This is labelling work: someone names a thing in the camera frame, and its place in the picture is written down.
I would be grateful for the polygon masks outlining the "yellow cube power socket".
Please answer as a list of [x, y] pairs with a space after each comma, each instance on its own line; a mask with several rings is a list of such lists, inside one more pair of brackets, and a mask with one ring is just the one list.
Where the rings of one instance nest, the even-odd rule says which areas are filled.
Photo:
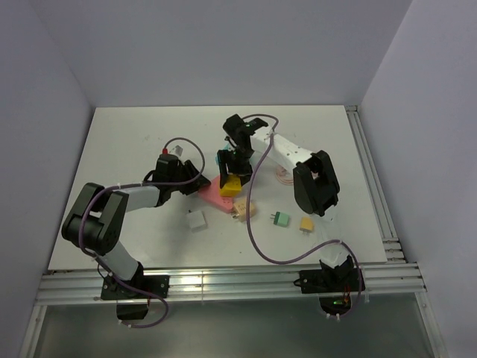
[[234, 198], [242, 191], [241, 179], [237, 175], [229, 175], [226, 183], [219, 188], [219, 195]]

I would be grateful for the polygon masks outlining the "pink triangular power strip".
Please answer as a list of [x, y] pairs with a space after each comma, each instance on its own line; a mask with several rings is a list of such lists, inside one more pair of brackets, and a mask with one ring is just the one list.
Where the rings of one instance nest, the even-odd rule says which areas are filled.
[[233, 211], [233, 199], [231, 197], [223, 197], [219, 193], [219, 179], [217, 176], [212, 179], [211, 184], [207, 187], [201, 188], [198, 191], [200, 199], [206, 203], [211, 204], [214, 208], [224, 213], [231, 213]]

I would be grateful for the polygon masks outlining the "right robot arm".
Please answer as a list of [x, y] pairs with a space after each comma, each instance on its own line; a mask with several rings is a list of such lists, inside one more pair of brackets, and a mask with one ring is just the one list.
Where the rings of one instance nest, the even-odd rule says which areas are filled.
[[249, 186], [245, 197], [245, 224], [253, 249], [265, 262], [283, 266], [298, 263], [322, 248], [336, 245], [346, 253], [336, 256], [338, 264], [343, 264], [350, 257], [354, 266], [359, 267], [353, 250], [340, 239], [328, 239], [290, 260], [272, 259], [259, 248], [251, 227], [250, 205], [256, 176], [266, 158], [292, 174], [294, 200], [304, 213], [325, 217], [337, 207], [341, 190], [329, 154], [323, 150], [313, 152], [294, 144], [276, 133], [278, 124], [278, 118], [269, 114], [257, 113], [245, 117], [234, 114], [223, 124], [232, 148], [217, 152], [219, 186], [224, 187], [231, 175], [237, 175], [242, 185]]

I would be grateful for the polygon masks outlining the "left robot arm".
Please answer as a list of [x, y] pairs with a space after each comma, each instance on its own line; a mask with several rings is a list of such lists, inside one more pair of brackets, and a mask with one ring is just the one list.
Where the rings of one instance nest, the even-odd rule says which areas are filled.
[[161, 154], [155, 169], [139, 184], [110, 188], [85, 184], [63, 222], [61, 236], [118, 278], [122, 293], [136, 298], [144, 292], [145, 279], [142, 264], [120, 242], [124, 217], [161, 207], [173, 192], [191, 195], [210, 185], [190, 160]]

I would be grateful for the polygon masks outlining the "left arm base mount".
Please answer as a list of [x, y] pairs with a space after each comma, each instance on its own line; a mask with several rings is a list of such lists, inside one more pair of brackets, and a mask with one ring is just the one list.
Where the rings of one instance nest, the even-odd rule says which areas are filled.
[[136, 323], [148, 314], [152, 300], [161, 301], [168, 313], [169, 275], [146, 275], [132, 281], [119, 283], [113, 277], [105, 277], [101, 289], [102, 301], [116, 302], [116, 317], [124, 323]]

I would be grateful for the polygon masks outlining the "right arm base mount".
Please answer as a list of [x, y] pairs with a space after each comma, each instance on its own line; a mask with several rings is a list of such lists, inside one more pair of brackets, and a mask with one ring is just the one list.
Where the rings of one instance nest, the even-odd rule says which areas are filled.
[[336, 320], [353, 308], [352, 294], [360, 298], [365, 290], [361, 272], [354, 265], [331, 268], [323, 264], [319, 269], [301, 270], [293, 284], [304, 295], [318, 295], [325, 316]]

